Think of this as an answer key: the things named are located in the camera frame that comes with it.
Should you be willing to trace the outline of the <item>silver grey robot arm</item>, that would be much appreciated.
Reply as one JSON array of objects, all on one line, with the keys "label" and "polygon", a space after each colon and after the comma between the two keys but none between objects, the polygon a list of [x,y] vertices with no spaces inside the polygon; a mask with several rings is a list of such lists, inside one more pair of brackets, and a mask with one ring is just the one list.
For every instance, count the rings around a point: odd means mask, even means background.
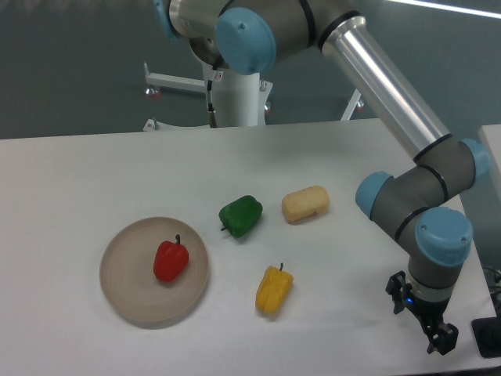
[{"label": "silver grey robot arm", "polygon": [[487,150],[454,139],[366,29],[348,1],[155,1],[164,35],[187,38],[204,65],[203,93],[213,128],[265,121],[260,76],[280,60],[316,47],[341,67],[413,159],[392,177],[375,172],[355,194],[361,211],[409,254],[386,287],[394,311],[409,310],[446,354],[458,329],[443,320],[473,239],[467,217],[446,203],[488,174]]}]

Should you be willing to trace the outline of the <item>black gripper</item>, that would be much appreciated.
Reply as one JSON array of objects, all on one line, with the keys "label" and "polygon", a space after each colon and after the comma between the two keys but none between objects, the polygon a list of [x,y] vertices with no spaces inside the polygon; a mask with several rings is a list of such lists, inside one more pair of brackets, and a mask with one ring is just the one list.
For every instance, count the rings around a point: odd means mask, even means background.
[{"label": "black gripper", "polygon": [[449,298],[429,302],[409,292],[412,286],[406,282],[405,273],[399,271],[390,276],[385,291],[393,301],[393,313],[399,314],[408,309],[420,322],[429,344],[427,353],[446,355],[454,350],[459,336],[459,329],[443,322],[443,314],[449,304]]}]

